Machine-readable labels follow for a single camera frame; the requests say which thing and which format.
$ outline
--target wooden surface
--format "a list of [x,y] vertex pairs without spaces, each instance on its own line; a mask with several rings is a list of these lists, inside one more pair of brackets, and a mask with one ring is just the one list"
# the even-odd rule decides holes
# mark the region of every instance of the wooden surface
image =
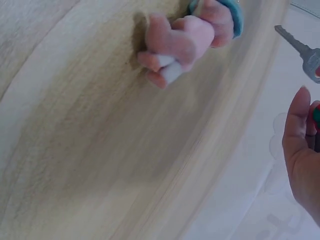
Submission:
[[288,3],[241,0],[243,36],[161,91],[135,59],[144,14],[175,18],[187,1],[0,1],[0,239],[183,238],[255,106]]

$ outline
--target key head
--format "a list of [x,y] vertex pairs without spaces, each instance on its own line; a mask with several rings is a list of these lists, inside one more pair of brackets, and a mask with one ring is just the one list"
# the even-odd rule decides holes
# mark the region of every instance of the key head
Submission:
[[320,49],[312,49],[303,56],[303,71],[315,83],[320,84],[320,76],[316,70],[320,67]]

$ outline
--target pink toy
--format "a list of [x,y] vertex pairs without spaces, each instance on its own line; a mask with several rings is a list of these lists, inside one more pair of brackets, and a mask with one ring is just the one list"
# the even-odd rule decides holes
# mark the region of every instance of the pink toy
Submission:
[[161,89],[192,69],[209,47],[227,45],[234,36],[229,9],[216,0],[199,0],[194,15],[171,25],[164,14],[152,13],[145,35],[147,51],[138,53],[147,79]]

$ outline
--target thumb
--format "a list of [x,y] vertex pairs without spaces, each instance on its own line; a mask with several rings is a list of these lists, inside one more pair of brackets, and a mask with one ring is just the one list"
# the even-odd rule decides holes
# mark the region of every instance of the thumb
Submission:
[[289,168],[294,166],[294,156],[308,149],[306,130],[310,101],[310,93],[303,86],[294,96],[288,111],[282,144],[284,158]]

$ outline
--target stuffed toy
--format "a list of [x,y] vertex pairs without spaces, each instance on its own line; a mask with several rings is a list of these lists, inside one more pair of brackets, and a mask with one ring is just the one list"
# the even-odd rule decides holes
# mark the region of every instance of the stuffed toy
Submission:
[[161,89],[189,72],[208,48],[220,48],[243,32],[244,18],[236,0],[192,0],[189,15],[170,24],[162,13],[151,13],[145,33],[147,51],[138,61],[146,78]]

